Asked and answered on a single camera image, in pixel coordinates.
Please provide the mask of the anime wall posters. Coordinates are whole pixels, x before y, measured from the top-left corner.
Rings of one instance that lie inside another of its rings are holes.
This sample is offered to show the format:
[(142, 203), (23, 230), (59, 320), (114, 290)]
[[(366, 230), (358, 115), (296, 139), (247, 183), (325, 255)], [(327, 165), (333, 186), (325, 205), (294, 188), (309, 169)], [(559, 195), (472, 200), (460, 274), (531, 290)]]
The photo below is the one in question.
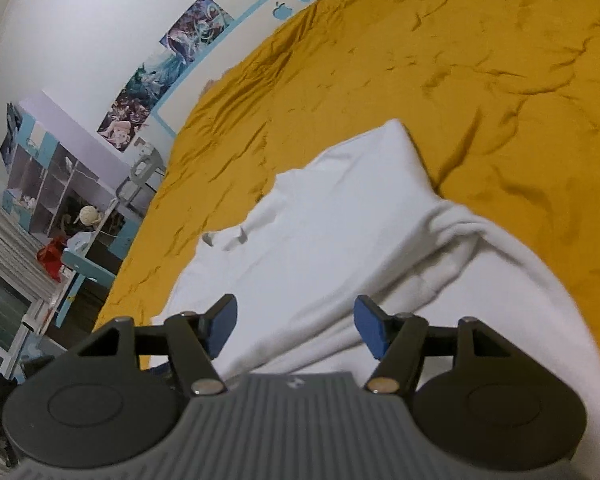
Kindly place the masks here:
[(117, 151), (126, 151), (157, 103), (232, 21), (214, 0), (196, 0), (112, 101), (98, 135)]

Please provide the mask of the red bag on desk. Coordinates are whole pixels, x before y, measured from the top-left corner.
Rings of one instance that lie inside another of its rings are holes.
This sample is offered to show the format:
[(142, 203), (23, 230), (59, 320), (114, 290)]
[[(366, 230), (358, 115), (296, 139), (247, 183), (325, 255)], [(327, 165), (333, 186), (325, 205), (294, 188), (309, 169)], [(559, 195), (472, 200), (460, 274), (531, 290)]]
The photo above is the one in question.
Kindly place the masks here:
[(62, 253), (67, 247), (67, 237), (56, 236), (36, 253), (36, 260), (43, 267), (46, 274), (59, 283), (62, 268)]

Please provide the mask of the grey metal folding stool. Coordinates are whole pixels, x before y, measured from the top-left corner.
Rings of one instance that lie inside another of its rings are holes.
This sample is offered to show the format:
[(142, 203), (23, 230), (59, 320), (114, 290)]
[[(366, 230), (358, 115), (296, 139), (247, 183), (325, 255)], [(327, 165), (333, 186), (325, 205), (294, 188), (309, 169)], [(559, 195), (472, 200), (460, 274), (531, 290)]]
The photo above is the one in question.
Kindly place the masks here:
[(120, 205), (133, 211), (134, 214), (143, 216), (146, 214), (150, 198), (137, 199), (148, 193), (155, 194), (156, 189), (149, 181), (155, 177), (164, 177), (166, 166), (164, 166), (161, 154), (155, 148), (142, 148), (140, 156), (132, 165), (128, 176), (118, 185), (116, 196)]

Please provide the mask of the lilac blue bookshelf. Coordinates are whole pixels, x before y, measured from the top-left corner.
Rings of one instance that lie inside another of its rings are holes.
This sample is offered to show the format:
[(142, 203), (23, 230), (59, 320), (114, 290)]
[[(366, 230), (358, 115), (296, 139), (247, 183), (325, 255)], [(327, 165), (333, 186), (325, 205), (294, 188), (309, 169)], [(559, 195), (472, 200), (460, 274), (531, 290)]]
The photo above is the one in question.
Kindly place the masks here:
[(39, 243), (70, 237), (83, 206), (104, 212), (131, 166), (43, 92), (6, 110), (2, 207)]

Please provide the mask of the white Nevada sweatshirt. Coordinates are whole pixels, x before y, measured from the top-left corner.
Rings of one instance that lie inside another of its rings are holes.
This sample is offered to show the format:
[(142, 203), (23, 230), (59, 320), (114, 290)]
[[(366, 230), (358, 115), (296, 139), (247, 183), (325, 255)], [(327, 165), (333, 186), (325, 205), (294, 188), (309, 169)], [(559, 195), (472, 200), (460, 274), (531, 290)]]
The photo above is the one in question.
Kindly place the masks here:
[(215, 360), (250, 372), (349, 372), (375, 362), (353, 322), (358, 296), (434, 325), (485, 322), (580, 396), (588, 426), (574, 462), (600, 479), (600, 352), (556, 275), (530, 248), (431, 187), (397, 120), (279, 174), (237, 226), (202, 234), (162, 323), (225, 294), (237, 324)]

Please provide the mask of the white blue desk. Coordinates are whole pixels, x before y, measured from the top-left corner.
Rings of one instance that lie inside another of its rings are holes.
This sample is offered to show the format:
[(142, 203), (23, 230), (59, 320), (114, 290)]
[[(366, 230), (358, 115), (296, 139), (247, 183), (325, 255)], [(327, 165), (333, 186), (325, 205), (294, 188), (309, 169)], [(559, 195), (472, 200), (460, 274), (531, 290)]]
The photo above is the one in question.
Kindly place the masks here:
[(24, 381), (27, 362), (59, 356), (88, 336), (109, 294), (111, 285), (100, 284), (97, 276), (84, 275), (71, 266), (60, 270), (59, 289), (52, 300), (36, 308), (32, 320), (23, 320), (23, 340), (9, 373), (17, 382)]

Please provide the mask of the cream knitted hat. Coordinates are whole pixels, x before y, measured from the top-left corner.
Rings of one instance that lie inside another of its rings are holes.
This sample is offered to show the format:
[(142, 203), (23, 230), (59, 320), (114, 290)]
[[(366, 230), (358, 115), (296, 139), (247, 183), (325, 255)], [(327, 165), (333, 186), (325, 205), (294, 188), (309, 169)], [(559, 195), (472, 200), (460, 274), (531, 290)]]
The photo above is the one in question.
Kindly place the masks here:
[(76, 222), (80, 222), (82, 226), (98, 226), (101, 221), (102, 213), (92, 205), (82, 207), (76, 218)]

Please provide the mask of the white blue apple headboard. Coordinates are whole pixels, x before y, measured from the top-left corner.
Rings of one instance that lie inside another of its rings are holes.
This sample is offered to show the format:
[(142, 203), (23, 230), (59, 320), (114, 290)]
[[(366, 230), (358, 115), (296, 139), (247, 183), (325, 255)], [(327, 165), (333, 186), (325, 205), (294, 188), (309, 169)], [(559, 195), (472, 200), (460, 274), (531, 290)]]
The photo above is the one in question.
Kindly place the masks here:
[(283, 22), (315, 0), (257, 0), (206, 47), (152, 109), (143, 133), (151, 141), (170, 143), (183, 128), (207, 81), (218, 80), (242, 62)]

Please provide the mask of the blue wooden chair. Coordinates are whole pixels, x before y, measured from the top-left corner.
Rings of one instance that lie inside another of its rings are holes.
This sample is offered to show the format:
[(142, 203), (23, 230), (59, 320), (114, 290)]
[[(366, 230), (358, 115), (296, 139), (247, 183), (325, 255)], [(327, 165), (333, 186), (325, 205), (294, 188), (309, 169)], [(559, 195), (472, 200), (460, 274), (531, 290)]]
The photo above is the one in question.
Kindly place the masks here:
[(62, 300), (59, 310), (56, 313), (55, 326), (57, 328), (61, 328), (62, 324), (64, 324), (73, 301), (76, 300), (76, 295), (85, 281), (91, 281), (106, 289), (110, 289), (116, 278), (113, 273), (103, 266), (70, 249), (66, 249), (62, 253), (61, 261), (70, 270), (73, 270), (76, 277), (72, 281), (68, 292), (65, 293), (64, 300)]

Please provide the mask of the window with white frame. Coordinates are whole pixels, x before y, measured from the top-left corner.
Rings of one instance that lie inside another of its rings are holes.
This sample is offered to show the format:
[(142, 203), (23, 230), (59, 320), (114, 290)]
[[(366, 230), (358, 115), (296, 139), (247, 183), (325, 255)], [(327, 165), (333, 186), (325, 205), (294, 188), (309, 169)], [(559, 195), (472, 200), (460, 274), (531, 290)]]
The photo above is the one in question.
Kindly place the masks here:
[(55, 283), (36, 260), (40, 243), (0, 205), (0, 367), (10, 357), (24, 315), (52, 299)]

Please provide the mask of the mustard yellow quilted bedspread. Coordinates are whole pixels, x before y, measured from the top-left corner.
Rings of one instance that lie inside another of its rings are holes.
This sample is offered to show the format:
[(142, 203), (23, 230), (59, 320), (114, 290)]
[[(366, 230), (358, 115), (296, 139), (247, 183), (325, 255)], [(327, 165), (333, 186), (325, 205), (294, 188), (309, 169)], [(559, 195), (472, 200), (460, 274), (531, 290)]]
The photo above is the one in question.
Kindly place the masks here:
[(557, 275), (600, 348), (600, 0), (316, 0), (190, 111), (98, 322), (158, 314), (203, 232), (392, 118), (436, 191)]

